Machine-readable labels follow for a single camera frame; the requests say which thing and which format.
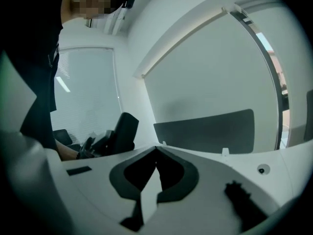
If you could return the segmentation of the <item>person's black top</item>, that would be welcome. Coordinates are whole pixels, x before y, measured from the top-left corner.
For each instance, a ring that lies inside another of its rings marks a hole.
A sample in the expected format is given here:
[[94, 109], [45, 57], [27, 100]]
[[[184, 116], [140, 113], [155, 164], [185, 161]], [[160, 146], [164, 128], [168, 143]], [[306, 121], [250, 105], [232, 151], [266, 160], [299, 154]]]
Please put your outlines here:
[[54, 78], [59, 62], [62, 0], [0, 0], [0, 43], [36, 95], [21, 133], [57, 150], [50, 113], [56, 110]]

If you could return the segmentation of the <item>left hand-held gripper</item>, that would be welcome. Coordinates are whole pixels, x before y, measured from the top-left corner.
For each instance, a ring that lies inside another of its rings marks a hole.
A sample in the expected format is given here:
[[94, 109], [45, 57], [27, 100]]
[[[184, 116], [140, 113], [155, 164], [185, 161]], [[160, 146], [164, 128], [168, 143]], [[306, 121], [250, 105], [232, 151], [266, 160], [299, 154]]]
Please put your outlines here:
[[107, 130], [104, 134], [96, 137], [88, 137], [80, 148], [76, 159], [81, 160], [105, 156], [113, 138], [113, 130]]

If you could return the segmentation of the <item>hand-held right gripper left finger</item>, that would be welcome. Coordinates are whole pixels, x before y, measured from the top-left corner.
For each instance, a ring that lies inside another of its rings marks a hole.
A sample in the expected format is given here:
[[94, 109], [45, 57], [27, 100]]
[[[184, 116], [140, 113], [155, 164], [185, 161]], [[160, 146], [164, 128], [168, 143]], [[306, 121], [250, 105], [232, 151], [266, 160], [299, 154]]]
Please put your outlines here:
[[122, 198], [135, 201], [132, 215], [120, 222], [122, 226], [134, 232], [138, 232], [144, 225], [141, 192], [156, 168], [155, 150], [156, 147], [153, 146], [119, 163], [110, 171], [110, 183], [118, 195]]

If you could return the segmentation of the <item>dark grey desk partition panel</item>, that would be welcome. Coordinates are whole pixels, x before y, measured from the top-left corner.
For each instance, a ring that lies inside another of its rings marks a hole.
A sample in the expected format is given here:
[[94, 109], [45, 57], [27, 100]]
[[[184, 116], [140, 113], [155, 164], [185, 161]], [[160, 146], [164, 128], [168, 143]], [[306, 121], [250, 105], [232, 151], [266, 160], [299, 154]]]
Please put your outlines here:
[[230, 154], [248, 154], [254, 149], [254, 112], [237, 112], [155, 123], [160, 143], [188, 150], [221, 153], [228, 148]]

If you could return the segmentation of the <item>black smartphone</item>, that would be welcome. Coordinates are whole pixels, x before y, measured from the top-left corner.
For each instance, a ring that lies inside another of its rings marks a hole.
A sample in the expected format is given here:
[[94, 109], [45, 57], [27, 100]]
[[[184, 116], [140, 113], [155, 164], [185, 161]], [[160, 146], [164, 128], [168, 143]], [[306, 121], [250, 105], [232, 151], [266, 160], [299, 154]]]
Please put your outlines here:
[[69, 176], [74, 176], [74, 175], [85, 173], [85, 172], [88, 172], [88, 171], [91, 171], [91, 170], [92, 169], [89, 166], [83, 166], [83, 167], [68, 169], [67, 173], [68, 173]]

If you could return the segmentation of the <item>person's left forearm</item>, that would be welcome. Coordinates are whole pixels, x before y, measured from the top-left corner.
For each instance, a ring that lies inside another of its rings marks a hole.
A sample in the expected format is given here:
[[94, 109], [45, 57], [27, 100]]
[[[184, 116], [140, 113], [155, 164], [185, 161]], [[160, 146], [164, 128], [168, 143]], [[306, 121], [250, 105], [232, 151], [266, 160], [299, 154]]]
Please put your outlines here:
[[57, 152], [62, 161], [72, 161], [76, 160], [78, 152], [63, 145], [59, 141], [55, 140], [57, 146]]

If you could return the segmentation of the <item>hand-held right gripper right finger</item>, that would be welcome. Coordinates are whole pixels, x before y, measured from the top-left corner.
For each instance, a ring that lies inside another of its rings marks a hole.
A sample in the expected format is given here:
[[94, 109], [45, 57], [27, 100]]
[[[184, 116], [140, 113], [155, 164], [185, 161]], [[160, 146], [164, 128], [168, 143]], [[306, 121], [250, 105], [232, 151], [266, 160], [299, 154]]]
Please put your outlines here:
[[156, 168], [162, 187], [162, 192], [157, 195], [158, 203], [180, 201], [198, 184], [198, 169], [191, 162], [161, 147], [156, 148]]

